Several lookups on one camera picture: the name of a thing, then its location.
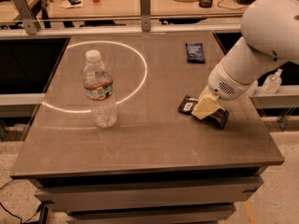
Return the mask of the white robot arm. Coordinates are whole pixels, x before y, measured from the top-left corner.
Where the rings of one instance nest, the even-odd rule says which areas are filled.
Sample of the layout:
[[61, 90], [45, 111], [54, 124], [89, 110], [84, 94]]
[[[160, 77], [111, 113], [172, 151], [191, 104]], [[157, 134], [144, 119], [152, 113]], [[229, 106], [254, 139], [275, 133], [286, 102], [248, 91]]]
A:
[[299, 1], [256, 0], [245, 10], [241, 37], [211, 71], [192, 114], [204, 119], [220, 99], [245, 93], [262, 75], [299, 60]]

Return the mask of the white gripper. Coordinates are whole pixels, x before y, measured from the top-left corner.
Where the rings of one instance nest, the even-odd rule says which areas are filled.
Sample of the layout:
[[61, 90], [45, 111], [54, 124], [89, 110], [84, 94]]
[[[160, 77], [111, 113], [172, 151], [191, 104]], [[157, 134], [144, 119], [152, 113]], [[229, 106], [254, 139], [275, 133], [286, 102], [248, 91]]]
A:
[[207, 86], [198, 97], [198, 104], [194, 107], [192, 115], [204, 119], [221, 108], [214, 101], [214, 94], [222, 100], [237, 99], [246, 92], [254, 81], [254, 72], [247, 67], [225, 66], [219, 62], [208, 77]]

